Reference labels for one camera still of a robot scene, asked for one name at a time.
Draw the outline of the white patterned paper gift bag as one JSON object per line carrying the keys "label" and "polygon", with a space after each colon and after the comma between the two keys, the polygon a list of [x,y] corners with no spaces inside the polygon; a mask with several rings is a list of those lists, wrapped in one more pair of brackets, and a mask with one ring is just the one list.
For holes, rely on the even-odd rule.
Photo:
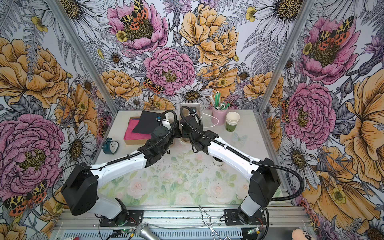
{"label": "white patterned paper gift bag", "polygon": [[205,129],[213,128],[219,124],[219,119],[212,116],[212,113],[203,110],[199,103],[179,104],[180,116],[194,116],[198,123],[204,124]]}

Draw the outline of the white paper coffee cup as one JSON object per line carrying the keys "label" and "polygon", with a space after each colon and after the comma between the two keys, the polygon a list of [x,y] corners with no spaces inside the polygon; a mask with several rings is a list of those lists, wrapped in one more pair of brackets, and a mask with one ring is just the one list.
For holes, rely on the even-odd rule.
{"label": "white paper coffee cup", "polygon": [[222,160],[220,160],[220,159],[218,159],[216,157],[213,157],[213,163],[214,163],[215,166],[221,167],[224,164],[224,161],[222,161]]}

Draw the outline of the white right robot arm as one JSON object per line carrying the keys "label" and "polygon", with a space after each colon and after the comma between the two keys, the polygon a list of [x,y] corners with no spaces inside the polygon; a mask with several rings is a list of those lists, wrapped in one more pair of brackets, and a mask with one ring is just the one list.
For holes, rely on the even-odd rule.
{"label": "white right robot arm", "polygon": [[[192,149],[204,152],[214,160],[223,162],[242,174],[248,181],[248,195],[238,207],[238,219],[249,225],[255,213],[270,202],[288,201],[297,198],[305,188],[303,177],[287,167],[275,165],[268,158],[260,160],[247,155],[224,141],[218,134],[204,130],[202,119],[188,106],[180,108],[182,134]],[[299,181],[299,189],[287,197],[275,198],[274,194],[281,184],[277,170],[292,174]]]}

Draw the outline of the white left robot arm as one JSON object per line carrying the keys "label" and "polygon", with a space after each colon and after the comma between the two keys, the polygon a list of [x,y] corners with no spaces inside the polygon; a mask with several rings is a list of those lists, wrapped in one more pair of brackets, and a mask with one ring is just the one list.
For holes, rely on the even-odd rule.
{"label": "white left robot arm", "polygon": [[103,164],[75,166],[61,189],[73,216],[92,213],[116,226],[128,221],[129,214],[124,203],[118,198],[103,196],[99,189],[116,178],[154,165],[170,152],[174,139],[181,137],[177,113],[173,110],[161,113],[160,122],[151,138],[137,151]]}

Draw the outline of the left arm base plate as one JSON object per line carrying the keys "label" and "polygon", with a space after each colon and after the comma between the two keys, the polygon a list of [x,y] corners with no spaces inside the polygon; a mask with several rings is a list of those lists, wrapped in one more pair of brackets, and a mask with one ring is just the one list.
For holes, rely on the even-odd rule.
{"label": "left arm base plate", "polygon": [[100,227],[136,227],[143,220],[143,210],[122,210],[115,218],[101,217]]}

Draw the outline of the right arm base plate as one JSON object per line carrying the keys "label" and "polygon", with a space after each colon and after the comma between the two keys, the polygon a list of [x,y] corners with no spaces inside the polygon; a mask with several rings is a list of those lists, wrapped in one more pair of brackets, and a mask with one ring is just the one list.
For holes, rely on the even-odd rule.
{"label": "right arm base plate", "polygon": [[241,212],[239,209],[225,209],[224,220],[226,226],[261,226],[266,224],[265,214],[257,210],[251,217]]}

